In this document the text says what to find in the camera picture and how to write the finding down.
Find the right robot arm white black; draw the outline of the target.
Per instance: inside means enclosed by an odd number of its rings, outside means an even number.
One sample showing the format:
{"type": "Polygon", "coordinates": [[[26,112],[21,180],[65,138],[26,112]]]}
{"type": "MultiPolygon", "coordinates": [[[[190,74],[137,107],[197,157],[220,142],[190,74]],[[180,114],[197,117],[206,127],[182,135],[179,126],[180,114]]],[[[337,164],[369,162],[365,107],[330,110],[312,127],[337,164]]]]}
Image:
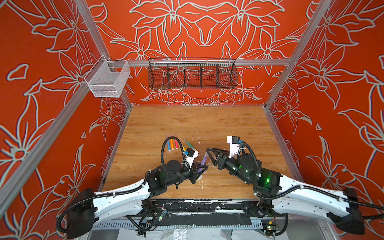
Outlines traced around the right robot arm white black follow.
{"type": "Polygon", "coordinates": [[[214,166],[226,169],[248,185],[260,199],[261,216],[300,215],[333,223],[337,229],[354,235],[365,234],[366,220],[383,219],[384,214],[363,216],[360,207],[383,210],[382,206],[358,201],[355,190],[327,190],[289,178],[276,171],[265,169],[253,152],[240,151],[232,157],[229,151],[207,149],[214,166]]]}

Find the purple highlighter pen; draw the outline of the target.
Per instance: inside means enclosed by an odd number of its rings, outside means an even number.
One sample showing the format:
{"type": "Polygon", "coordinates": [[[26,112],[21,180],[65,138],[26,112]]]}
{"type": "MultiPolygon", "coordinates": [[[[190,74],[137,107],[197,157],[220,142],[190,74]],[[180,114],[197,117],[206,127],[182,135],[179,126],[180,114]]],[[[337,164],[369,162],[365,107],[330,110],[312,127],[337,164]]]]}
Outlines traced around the purple highlighter pen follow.
{"type": "Polygon", "coordinates": [[[201,165],[202,165],[202,166],[204,166],[204,165],[206,164],[207,158],[208,158],[208,153],[205,152],[205,155],[204,155],[203,160],[202,160],[202,162],[201,162],[201,165]]]}

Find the blue highlighter pen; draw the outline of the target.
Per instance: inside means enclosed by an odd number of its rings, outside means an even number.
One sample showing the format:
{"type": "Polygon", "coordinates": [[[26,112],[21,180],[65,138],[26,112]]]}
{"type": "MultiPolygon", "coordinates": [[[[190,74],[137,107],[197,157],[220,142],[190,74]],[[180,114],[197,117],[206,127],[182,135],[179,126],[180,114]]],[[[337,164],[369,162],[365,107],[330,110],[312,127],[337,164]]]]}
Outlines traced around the blue highlighter pen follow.
{"type": "Polygon", "coordinates": [[[170,152],[172,150],[170,140],[167,141],[167,147],[168,147],[168,152],[170,152]]]}

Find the green highlighter pen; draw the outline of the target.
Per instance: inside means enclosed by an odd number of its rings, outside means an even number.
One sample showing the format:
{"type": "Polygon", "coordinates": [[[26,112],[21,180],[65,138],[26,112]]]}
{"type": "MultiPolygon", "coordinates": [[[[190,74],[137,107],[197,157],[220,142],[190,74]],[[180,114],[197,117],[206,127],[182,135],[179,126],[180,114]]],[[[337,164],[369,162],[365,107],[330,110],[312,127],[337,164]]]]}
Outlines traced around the green highlighter pen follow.
{"type": "Polygon", "coordinates": [[[184,143],[191,149],[193,149],[194,151],[196,151],[197,149],[191,144],[189,143],[186,139],[183,139],[184,143]]]}

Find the orange highlighter pen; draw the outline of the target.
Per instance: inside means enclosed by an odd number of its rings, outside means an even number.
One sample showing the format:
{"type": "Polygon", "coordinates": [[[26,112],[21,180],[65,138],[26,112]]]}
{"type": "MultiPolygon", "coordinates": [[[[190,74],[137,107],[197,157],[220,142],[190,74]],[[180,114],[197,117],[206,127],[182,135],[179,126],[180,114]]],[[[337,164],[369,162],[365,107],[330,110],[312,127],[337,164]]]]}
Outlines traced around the orange highlighter pen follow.
{"type": "Polygon", "coordinates": [[[175,149],[174,140],[171,139],[170,142],[171,142],[171,149],[174,150],[175,149]]]}

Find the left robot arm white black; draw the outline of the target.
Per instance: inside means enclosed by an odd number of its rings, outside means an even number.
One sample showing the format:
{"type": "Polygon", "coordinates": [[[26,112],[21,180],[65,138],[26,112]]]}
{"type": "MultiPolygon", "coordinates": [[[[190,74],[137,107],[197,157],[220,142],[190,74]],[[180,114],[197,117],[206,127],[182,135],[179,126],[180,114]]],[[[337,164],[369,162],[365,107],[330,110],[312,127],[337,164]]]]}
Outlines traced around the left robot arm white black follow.
{"type": "Polygon", "coordinates": [[[90,232],[97,224],[126,217],[141,233],[149,232],[167,212],[164,207],[155,207],[151,198],[184,181],[195,184],[207,169],[207,165],[193,163],[186,170],[180,162],[171,160],[149,170],[142,180],[134,184],[109,192],[85,189],[59,215],[56,229],[66,234],[67,239],[75,239],[90,232]]]}

